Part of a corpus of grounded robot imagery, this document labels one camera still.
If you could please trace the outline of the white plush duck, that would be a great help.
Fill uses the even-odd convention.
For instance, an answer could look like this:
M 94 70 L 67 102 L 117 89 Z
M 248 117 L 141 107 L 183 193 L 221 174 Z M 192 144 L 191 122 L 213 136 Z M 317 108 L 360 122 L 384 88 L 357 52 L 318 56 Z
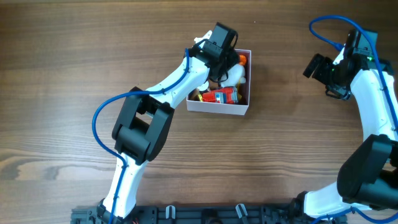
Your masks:
M 232 66 L 222 77 L 220 86 L 222 88 L 238 86 L 246 83 L 245 65 L 248 59 L 245 55 L 239 55 L 239 62 Z

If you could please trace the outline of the white rattle drum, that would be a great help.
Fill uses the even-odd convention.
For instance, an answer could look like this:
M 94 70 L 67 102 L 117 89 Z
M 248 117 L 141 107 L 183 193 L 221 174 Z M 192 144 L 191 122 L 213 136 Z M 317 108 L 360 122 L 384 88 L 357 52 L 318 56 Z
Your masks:
M 209 82 L 205 82 L 204 84 L 202 84 L 201 86 L 199 86 L 198 88 L 194 89 L 191 92 L 189 100 L 199 101 L 198 94 L 200 93 L 202 95 L 206 93 L 208 90 L 209 90 Z

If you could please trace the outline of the red toy fire truck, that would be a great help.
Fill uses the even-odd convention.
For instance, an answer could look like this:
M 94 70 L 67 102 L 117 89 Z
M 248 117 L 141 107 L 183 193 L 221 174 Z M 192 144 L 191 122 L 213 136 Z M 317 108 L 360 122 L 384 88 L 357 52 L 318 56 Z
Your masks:
M 236 87 L 225 87 L 217 90 L 208 91 L 202 94 L 204 102 L 220 104 L 237 104 L 241 99 Z

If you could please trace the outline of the pink cardboard box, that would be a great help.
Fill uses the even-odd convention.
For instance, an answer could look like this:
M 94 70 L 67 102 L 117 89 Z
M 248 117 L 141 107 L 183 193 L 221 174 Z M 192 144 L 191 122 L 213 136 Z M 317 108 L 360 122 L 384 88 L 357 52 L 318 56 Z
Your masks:
M 233 114 L 244 116 L 250 105 L 251 96 L 251 60 L 252 51 L 244 49 L 236 49 L 237 53 L 247 57 L 247 64 L 245 65 L 246 71 L 246 83 L 239 88 L 239 93 L 242 95 L 242 99 L 238 104 L 219 104 L 219 103 L 208 103 L 196 100 L 190 100 L 191 94 L 186 97 L 187 110 L 196 112 L 206 113 L 219 113 L 219 114 Z

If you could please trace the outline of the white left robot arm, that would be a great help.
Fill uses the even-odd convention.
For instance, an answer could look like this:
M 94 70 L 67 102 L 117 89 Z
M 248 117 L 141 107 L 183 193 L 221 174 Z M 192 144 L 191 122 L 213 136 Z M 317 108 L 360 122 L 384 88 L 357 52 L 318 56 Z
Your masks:
M 181 64 L 164 80 L 146 90 L 134 87 L 102 103 L 92 119 L 96 142 L 116 158 L 116 169 L 108 195 L 98 206 L 103 223 L 124 223 L 136 206 L 136 194 L 146 165 L 162 150 L 176 107 L 206 81 L 222 82 L 239 62 L 234 47 L 238 32 L 216 23 L 209 37 L 202 37 L 185 49 Z M 101 110 L 124 101 L 111 137 L 114 149 L 99 138 L 96 128 Z

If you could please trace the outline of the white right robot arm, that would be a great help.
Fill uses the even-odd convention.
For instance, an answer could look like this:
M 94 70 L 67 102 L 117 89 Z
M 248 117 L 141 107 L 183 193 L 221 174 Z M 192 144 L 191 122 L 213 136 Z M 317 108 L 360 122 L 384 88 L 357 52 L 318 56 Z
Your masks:
M 350 208 L 397 209 L 397 100 L 394 72 L 387 60 L 376 60 L 371 45 L 377 32 L 353 29 L 332 60 L 315 54 L 303 72 L 324 84 L 326 96 L 354 97 L 361 118 L 363 143 L 341 166 L 336 182 L 307 192 L 303 213 L 321 220 Z

